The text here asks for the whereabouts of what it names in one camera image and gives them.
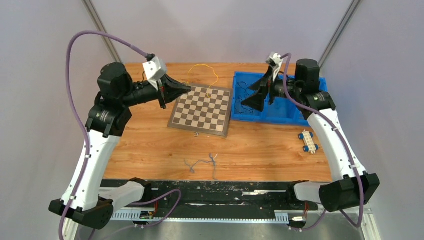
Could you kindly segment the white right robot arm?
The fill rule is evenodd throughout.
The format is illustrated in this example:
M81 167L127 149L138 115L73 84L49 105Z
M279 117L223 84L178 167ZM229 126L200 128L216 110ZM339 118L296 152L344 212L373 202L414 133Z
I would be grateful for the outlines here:
M295 181L285 195L286 204L298 209L306 201L320 204L328 212L366 205L380 185L377 174L368 173L352 150L339 121L331 95L321 85L320 66L313 59L296 62L295 74L281 71L283 60L266 60L268 70L249 89L254 93L242 105L263 111L265 100L286 98L302 113L319 139L328 160L331 183Z

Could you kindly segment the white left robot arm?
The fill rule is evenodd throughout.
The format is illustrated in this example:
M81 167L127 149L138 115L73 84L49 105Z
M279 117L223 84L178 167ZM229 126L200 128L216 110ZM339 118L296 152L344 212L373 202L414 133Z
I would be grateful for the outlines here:
M192 90L187 84L158 71L152 62L147 65L147 75L158 77L157 86L151 81L134 82L119 62L101 69L97 79L99 92L82 128L86 140L76 171L62 197L51 201L50 212L101 230L120 209L133 203L140 207L152 203L152 184L140 178L132 178L123 186L100 193L108 162L132 117L130 108L157 100L165 109L168 103Z

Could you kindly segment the blue plastic divided bin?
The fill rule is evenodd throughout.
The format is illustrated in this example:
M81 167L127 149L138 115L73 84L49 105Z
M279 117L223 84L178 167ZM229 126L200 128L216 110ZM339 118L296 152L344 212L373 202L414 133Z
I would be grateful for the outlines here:
M262 112L241 104L243 100L254 93L249 87L263 76L262 73L236 71L233 76L233 95L231 119L235 121L268 123L279 125L296 125L308 127L308 122L297 107L286 98L276 98L269 105L264 101Z

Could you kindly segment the wooden chessboard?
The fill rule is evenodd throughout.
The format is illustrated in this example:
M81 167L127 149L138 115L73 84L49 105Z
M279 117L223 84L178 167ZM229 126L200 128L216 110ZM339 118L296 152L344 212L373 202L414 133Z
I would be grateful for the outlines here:
M232 113L231 88L191 85L191 92L175 100L168 127L220 137L228 135Z

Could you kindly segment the white toy car blue wheels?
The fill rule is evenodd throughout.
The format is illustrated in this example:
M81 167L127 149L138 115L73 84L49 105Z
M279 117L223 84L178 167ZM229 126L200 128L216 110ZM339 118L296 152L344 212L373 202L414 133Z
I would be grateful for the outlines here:
M303 130L298 134L298 139L303 141L302 150L305 153L315 154L319 146L313 140L314 134L308 130Z

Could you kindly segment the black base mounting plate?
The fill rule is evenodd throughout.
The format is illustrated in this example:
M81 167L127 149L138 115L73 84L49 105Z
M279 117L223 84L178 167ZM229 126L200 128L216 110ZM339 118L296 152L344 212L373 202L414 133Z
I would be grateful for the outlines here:
M290 182L152 180L142 200L130 207L150 208L153 214L174 212L283 211L303 215L321 214L324 208L313 202L296 200Z

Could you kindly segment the right aluminium frame post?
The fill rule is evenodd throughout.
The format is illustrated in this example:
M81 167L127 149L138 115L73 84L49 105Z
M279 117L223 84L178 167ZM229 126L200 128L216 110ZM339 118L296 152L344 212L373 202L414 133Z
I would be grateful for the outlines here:
M345 13L343 14L340 22L338 23L334 33L332 34L328 44L326 45L319 61L318 65L320 69L322 70L325 66L325 63L327 62L329 56L331 55L332 51L334 50L335 46L337 45L340 37L344 33L346 27L350 23L350 21L353 19L358 7L361 5L363 1L362 0L351 0L349 2L348 8L346 9Z

